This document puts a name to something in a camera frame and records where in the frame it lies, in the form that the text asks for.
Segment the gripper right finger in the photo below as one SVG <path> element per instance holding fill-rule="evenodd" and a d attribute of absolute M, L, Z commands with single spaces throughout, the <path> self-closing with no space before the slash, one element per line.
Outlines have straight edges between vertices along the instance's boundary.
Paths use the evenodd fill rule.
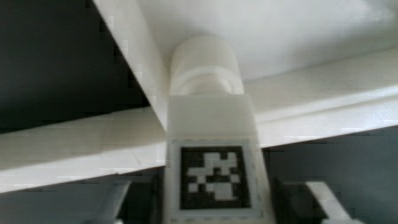
<path fill-rule="evenodd" d="M 274 179 L 272 199 L 278 224 L 363 224 L 350 216 L 325 182 Z"/>

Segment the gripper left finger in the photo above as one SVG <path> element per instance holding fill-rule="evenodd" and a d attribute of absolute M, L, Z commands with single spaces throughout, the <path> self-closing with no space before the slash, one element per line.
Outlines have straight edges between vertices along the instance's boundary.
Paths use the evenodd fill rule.
<path fill-rule="evenodd" d="M 119 180 L 111 185 L 100 210 L 87 224 L 160 224 L 160 194 L 153 176 Z"/>

